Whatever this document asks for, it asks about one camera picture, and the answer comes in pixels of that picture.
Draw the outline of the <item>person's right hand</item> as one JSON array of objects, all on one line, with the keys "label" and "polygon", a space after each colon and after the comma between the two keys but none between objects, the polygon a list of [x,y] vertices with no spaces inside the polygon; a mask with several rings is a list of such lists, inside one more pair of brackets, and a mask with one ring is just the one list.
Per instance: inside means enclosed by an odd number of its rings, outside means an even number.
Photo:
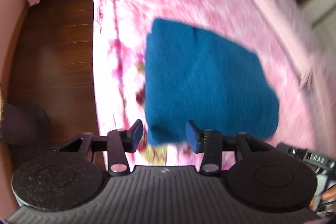
[{"label": "person's right hand", "polygon": [[322,212],[332,210],[335,212],[335,185],[326,189],[319,197],[317,201],[313,198],[310,202],[309,209],[312,211]]}]

